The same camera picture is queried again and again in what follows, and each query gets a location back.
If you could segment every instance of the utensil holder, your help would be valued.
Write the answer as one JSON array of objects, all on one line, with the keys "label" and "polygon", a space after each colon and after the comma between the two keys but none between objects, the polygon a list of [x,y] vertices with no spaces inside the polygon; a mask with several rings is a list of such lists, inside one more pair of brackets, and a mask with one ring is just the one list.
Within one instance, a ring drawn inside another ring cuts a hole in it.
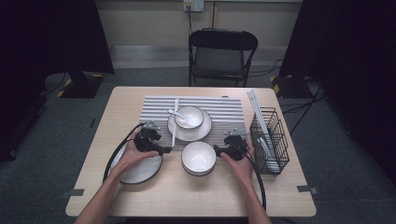
[{"label": "utensil holder", "polygon": [[288,141],[282,121],[272,107],[261,107],[261,112],[268,132],[262,130],[256,115],[254,115],[249,128],[252,145],[256,149],[255,163],[262,175],[280,175],[290,161],[287,151]]}]

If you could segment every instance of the forearm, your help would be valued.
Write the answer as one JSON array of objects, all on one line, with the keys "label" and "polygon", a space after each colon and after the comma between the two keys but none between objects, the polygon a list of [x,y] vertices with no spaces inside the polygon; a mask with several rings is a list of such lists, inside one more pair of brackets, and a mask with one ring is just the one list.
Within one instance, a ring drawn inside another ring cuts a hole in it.
[{"label": "forearm", "polygon": [[267,216],[267,213],[262,207],[262,203],[257,197],[256,190],[253,188],[253,184],[251,183],[251,181],[241,182],[240,186],[247,207],[248,223],[271,223],[271,219]]},{"label": "forearm", "polygon": [[75,223],[105,223],[107,213],[113,200],[114,193],[120,183],[123,172],[120,167],[114,167],[106,181],[93,195],[90,202],[82,210]]}]

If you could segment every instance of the wooden table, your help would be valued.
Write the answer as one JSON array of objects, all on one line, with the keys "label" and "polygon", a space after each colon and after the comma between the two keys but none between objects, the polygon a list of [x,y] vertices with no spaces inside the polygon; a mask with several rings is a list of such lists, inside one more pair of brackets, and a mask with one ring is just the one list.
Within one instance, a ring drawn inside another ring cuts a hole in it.
[{"label": "wooden table", "polygon": [[[229,96],[241,99],[248,130],[253,108],[248,89],[194,87],[117,87],[112,92],[105,113],[93,138],[75,189],[82,196],[71,196],[66,214],[78,216],[102,184],[108,159],[126,134],[139,123],[146,95]],[[283,119],[276,95],[271,89],[254,89],[260,106],[274,107]],[[306,180],[289,131],[285,125],[290,162],[279,176],[262,175],[270,217],[312,217],[316,207],[310,192],[299,192]],[[253,175],[256,191],[260,187]],[[163,165],[154,177],[140,185],[119,184],[109,213],[114,217],[245,217],[240,188],[228,164],[218,158],[212,173],[192,176],[182,168],[181,151],[164,154]]]}]

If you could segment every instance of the chopsticks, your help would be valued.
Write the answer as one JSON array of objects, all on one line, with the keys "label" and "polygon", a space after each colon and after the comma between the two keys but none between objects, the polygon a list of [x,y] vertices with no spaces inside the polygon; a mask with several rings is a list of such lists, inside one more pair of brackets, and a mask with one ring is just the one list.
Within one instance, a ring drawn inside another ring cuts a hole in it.
[{"label": "chopsticks", "polygon": [[[175,100],[175,109],[174,111],[178,111],[178,98]],[[172,147],[175,146],[175,138],[176,138],[176,115],[175,116],[175,122],[174,122],[174,127],[173,127],[173,134],[172,134]]]},{"label": "chopsticks", "polygon": [[[248,90],[247,96],[251,102],[251,105],[253,106],[254,113],[256,114],[256,118],[259,121],[260,126],[262,126],[262,131],[265,133],[264,136],[269,136],[267,125],[265,124],[264,116],[262,115],[262,111],[260,110],[259,103],[257,102],[256,92],[253,89]],[[267,154],[267,156],[271,156],[271,153],[267,146],[267,143],[265,141],[260,141],[260,143],[262,144],[262,147],[263,147],[265,153]]]}]

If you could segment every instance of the white spoon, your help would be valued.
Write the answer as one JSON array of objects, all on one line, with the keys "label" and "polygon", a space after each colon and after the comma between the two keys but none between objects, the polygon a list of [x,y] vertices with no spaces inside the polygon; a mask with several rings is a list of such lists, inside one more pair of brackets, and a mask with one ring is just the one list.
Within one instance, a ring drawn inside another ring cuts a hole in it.
[{"label": "white spoon", "polygon": [[174,114],[174,115],[180,117],[181,119],[183,119],[184,121],[186,121],[186,123],[189,124],[189,125],[192,126],[192,127],[195,127],[195,126],[198,126],[198,125],[199,125],[198,119],[191,118],[191,117],[186,117],[186,116],[184,116],[184,115],[182,115],[182,114],[176,112],[176,111],[173,110],[173,109],[168,109],[168,113]]}]

